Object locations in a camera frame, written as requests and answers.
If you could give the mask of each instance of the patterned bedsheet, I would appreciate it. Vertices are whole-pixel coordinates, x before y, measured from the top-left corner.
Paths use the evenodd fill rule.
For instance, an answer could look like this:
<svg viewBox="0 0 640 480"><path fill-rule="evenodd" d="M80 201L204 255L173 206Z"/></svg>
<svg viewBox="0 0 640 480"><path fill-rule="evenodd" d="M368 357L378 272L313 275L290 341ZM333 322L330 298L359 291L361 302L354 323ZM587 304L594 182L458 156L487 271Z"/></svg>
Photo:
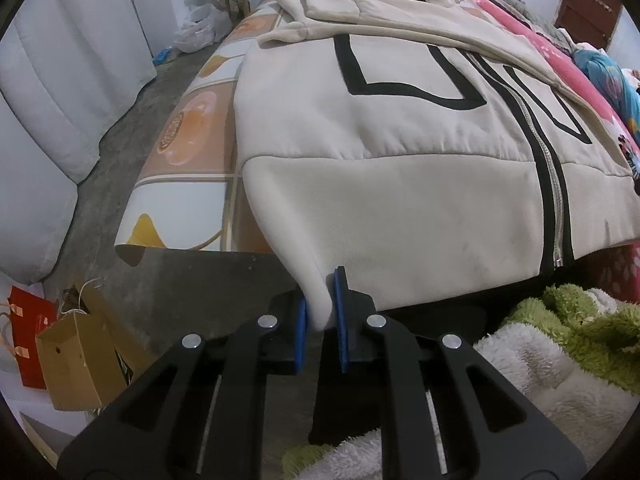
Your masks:
<svg viewBox="0 0 640 480"><path fill-rule="evenodd" d="M116 236L131 265L146 247L269 253L236 171L233 95L244 53L283 16L266 0L187 88L142 168Z"/></svg>

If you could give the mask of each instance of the concrete floor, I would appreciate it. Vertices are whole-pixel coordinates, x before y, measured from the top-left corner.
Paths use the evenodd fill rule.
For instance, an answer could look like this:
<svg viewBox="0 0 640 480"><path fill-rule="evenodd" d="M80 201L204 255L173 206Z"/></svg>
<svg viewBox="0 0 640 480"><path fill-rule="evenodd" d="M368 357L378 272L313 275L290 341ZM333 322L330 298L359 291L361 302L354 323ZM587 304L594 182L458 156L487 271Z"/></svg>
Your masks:
<svg viewBox="0 0 640 480"><path fill-rule="evenodd" d="M78 206L60 259L45 280L56 298L73 276L103 278L102 291L132 332L160 355L181 336L219 336L264 313L294 283L275 256L146 250L129 267L113 242L129 194L160 129L215 45L158 67L134 106L102 138L100 161L79 186ZM304 444L311 425L321 337L311 338L302 376L270 378L262 477L281 477L280 459Z"/></svg>

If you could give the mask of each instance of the silver zipper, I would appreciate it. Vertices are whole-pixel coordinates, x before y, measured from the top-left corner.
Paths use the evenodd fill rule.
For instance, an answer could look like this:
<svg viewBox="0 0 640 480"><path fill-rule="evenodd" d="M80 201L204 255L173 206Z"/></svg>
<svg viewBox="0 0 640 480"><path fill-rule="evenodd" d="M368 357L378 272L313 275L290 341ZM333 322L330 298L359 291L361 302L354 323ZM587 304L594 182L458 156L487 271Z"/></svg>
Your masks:
<svg viewBox="0 0 640 480"><path fill-rule="evenodd" d="M549 176L551 178L551 191L554 198L554 210L556 213L556 231L554 233L554 268L562 267L562 234L564 232L564 203L562 200L562 190L560 187L560 179L558 178L558 172L554 166L553 159L551 158L551 152L543 140L538 135L538 131L533 125L533 121L531 120L531 116L529 115L529 110L523 104L523 98L520 94L518 94L513 88L508 85L503 84L502 82L494 79L491 74L489 74L482 66L475 60L473 57L469 57L474 66L482 71L483 74L490 77L492 80L497 82L499 85L503 86L505 89L509 91L509 93L516 99L516 102L520 106L520 110L522 111L527 124L529 125L529 129L532 131L534 137L540 148L542 148L542 153L545 155L546 160L546 168L549 172Z"/></svg>

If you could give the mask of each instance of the zipper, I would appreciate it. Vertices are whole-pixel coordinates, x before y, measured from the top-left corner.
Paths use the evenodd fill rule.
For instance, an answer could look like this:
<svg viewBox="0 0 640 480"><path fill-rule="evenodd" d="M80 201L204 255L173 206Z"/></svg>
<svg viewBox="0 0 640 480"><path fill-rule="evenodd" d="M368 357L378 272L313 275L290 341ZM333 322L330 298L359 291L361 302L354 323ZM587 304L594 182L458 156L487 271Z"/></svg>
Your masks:
<svg viewBox="0 0 640 480"><path fill-rule="evenodd" d="M562 244L563 244L563 238L564 238L564 199L562 196L560 178L558 176L558 172L556 171L556 167L554 165L554 158L551 154L551 150L549 149L546 142L540 137L540 134L538 133L538 129L536 128L536 125L534 124L531 118L532 111L530 110L529 105L527 105L527 102L524 100L524 98L507 83L501 81L499 78L494 77L489 73L489 71L485 70L485 68L482 66L479 60L475 59L474 56L465 56L465 57L472 63L472 65L476 68L476 70L478 70L478 72L480 72L481 75L484 76L485 79L487 80L490 79L494 81L495 83L500 85L502 88L504 88L507 92L509 92L509 94L513 97L514 101L520 107L520 111L527 123L528 129L531 135L533 136L533 138L536 140L537 144L539 145L540 150L542 151L542 154L544 156L545 163L546 163L546 170L548 172L548 176L551 181L551 194L553 197L553 210L554 210L554 238L553 238L553 253L552 253L553 268L557 269L558 267L562 267L562 265L564 264L564 257L563 257L564 254L562 250Z"/></svg>

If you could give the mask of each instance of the pink blanket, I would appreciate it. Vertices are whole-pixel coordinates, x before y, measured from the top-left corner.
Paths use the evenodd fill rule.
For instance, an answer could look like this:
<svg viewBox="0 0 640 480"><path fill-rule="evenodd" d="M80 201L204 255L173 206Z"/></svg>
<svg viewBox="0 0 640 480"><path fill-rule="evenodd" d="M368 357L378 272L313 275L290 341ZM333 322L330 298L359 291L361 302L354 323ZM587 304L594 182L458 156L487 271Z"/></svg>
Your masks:
<svg viewBox="0 0 640 480"><path fill-rule="evenodd" d="M530 43L536 47L536 50L545 57L551 68L561 77L567 86L587 101L598 115L606 121L606 123L610 124L609 130L612 133L617 133L616 137L619 135L625 136L626 148L633 150L637 156L640 156L640 148L636 145L624 123L606 99L596 90L596 87L591 84L587 76L574 65L570 57L560 52L549 40L536 34L533 30L520 23L493 2L489 0L469 1L496 19L508 31L513 34L525 36Z"/></svg>

